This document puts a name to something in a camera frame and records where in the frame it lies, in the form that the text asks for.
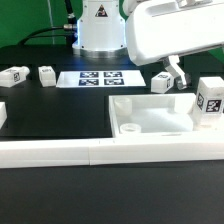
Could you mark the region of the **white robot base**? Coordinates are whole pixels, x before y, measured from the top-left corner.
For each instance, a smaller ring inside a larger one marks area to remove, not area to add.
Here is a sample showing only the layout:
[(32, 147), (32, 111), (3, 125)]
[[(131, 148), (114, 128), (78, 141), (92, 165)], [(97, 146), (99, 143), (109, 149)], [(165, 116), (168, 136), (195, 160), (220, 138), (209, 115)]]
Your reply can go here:
[(82, 0), (82, 5), (73, 53), (91, 58), (125, 55), (125, 20), (120, 15), (119, 0)]

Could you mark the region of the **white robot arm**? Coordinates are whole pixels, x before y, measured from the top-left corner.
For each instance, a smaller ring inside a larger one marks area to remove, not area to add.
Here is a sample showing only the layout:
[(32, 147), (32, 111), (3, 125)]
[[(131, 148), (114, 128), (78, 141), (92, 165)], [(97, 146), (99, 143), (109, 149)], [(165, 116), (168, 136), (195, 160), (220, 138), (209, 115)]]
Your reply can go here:
[(191, 82), (181, 56), (224, 46), (224, 0), (124, 0), (123, 11), (131, 61), (161, 61), (180, 89)]

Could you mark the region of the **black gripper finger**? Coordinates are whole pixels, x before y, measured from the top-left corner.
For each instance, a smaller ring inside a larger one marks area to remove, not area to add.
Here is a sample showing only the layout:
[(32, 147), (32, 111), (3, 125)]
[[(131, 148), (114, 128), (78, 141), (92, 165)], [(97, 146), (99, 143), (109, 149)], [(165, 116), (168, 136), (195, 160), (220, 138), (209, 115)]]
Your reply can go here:
[(177, 88), (179, 90), (186, 89), (191, 84), (191, 77), (185, 73), (178, 65), (180, 62), (178, 55), (171, 55), (163, 60), (164, 68), (175, 79)]

